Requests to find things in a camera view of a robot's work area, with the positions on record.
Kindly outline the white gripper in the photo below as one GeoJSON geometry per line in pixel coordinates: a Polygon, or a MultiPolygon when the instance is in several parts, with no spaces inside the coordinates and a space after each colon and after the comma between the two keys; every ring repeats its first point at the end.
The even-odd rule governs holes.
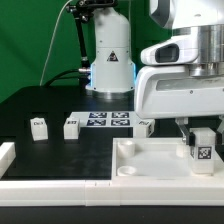
{"type": "Polygon", "coordinates": [[[134,110],[141,119],[176,118],[188,146],[195,145],[195,135],[185,117],[221,115],[216,145],[224,145],[224,76],[190,77],[186,66],[145,66],[137,76],[134,110]]]}

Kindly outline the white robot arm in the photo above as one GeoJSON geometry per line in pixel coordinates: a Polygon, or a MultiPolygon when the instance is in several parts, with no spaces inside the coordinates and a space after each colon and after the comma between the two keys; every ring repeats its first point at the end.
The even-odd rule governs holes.
{"type": "Polygon", "coordinates": [[[148,0],[136,29],[144,48],[135,84],[142,119],[174,118],[191,143],[190,117],[218,116],[224,143],[224,0],[148,0]]]}

